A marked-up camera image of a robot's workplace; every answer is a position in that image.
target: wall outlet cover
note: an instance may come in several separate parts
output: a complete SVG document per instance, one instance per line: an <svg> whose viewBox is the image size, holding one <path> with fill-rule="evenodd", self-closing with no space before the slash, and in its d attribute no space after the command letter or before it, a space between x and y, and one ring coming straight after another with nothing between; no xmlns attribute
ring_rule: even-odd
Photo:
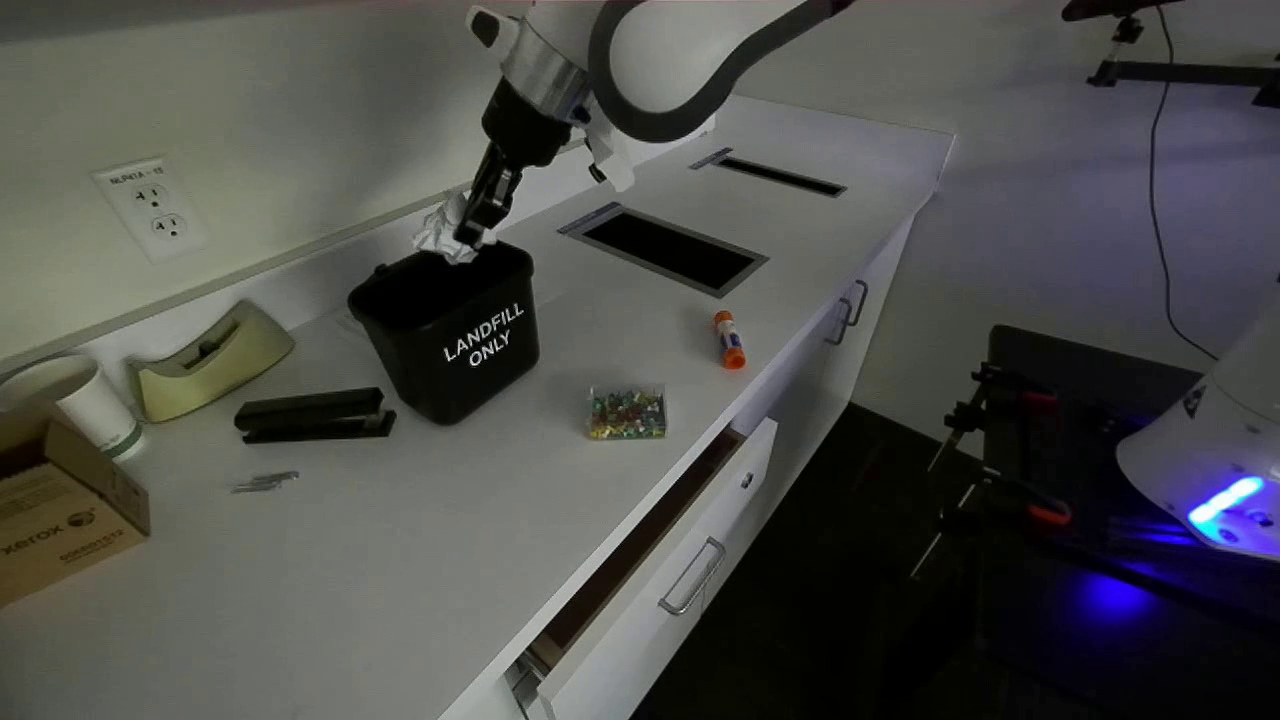
<svg viewBox="0 0 1280 720"><path fill-rule="evenodd" d="M197 213L164 159L103 168L95 178L149 256L170 258L206 242Z"/></svg>

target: black stapler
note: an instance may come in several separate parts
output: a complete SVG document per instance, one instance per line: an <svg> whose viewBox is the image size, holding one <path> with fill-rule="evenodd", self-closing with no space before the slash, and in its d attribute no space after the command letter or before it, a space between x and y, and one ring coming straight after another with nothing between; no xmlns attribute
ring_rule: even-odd
<svg viewBox="0 0 1280 720"><path fill-rule="evenodd" d="M269 394L269 399L247 399L235 413L235 429L245 442L388 436L392 425L395 425L395 413L385 407L382 388Z"/></svg>

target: black cable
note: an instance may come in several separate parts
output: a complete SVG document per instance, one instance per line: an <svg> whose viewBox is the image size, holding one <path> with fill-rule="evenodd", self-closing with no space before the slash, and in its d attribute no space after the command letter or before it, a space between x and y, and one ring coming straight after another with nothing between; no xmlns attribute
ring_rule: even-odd
<svg viewBox="0 0 1280 720"><path fill-rule="evenodd" d="M1155 5L1155 17L1159 17L1159 37L1164 37L1164 63L1171 68L1177 63L1177 47L1171 47L1167 17L1164 17L1159 5ZM1171 334L1182 334L1202 357L1215 358L1215 351L1195 344L1177 322L1177 312L1171 312L1171 266L1167 266L1164 225L1159 225L1159 188L1155 188L1159 184L1159 118L1164 118L1164 106L1167 106L1167 87L1171 87L1171 79L1164 79L1164 87L1159 87L1159 105L1155 105L1153 132L1147 132L1147 213L1153 213L1153 237L1155 237L1155 256L1159 256L1164 319L1167 319Z"/></svg>

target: drawer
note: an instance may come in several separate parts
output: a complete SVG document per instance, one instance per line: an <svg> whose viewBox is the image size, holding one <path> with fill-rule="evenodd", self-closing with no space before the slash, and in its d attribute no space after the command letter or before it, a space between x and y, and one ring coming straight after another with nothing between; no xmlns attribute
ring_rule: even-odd
<svg viewBox="0 0 1280 720"><path fill-rule="evenodd" d="M638 542L650 542L643 561L632 570L609 570L605 565L592 575L605 587L584 587L609 598L598 611L571 611L569 603L569 618L563 611L551 618L523 656L539 671L527 716L632 716L745 557L749 541L741 541L735 525L767 480L771 441L777 425L763 421L712 477L679 480L696 487L686 510L660 518L660 535L643 525L632 531Z"/></svg>

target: black basket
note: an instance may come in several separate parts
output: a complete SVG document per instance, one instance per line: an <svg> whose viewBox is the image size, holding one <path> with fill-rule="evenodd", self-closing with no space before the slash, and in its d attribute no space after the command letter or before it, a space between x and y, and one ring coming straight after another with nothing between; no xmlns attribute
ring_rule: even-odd
<svg viewBox="0 0 1280 720"><path fill-rule="evenodd" d="M533 258L487 242L471 264L417 253L377 266L354 297L405 404L455 425L535 362Z"/></svg>

